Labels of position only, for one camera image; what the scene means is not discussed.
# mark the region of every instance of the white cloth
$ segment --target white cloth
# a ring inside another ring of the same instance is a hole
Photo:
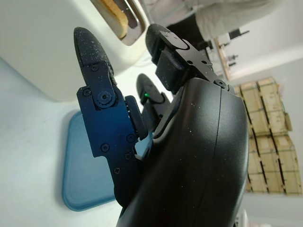
[[[284,0],[187,0],[203,6],[196,12],[196,22],[204,40],[233,31],[270,14]]]

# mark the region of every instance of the screw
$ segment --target screw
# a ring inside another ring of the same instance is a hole
[[[129,160],[130,158],[131,158],[131,154],[126,154],[126,155],[125,155],[125,159],[126,159],[126,160]]]
[[[83,91],[83,95],[84,95],[84,96],[90,96],[90,95],[91,95],[91,91],[90,91],[89,89],[85,89],[85,90]]]
[[[107,143],[104,143],[101,145],[101,150],[103,152],[108,152],[109,151],[109,145]]]
[[[216,85],[222,87],[223,89],[226,88],[226,84],[225,84],[222,80],[220,80],[220,79],[216,79],[216,80],[214,81],[214,84],[216,84]]]
[[[98,71],[98,69],[99,69],[99,67],[98,67],[97,65],[92,65],[92,66],[90,67],[90,70],[92,70],[93,72]]]
[[[121,172],[121,169],[119,167],[114,169],[114,174],[119,174]]]
[[[135,140],[135,137],[133,134],[129,134],[127,137],[126,137],[126,140],[129,142],[129,143],[133,143],[134,140]]]
[[[109,92],[107,91],[102,91],[98,95],[98,101],[99,103],[106,105],[112,100],[112,96]]]

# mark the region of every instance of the toaster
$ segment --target toaster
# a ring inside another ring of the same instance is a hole
[[[73,43],[80,26],[101,42],[119,75],[146,50],[149,22],[138,0],[112,0],[128,18],[126,36],[119,38],[95,1],[2,0],[0,57],[52,99],[74,100],[84,85]]]

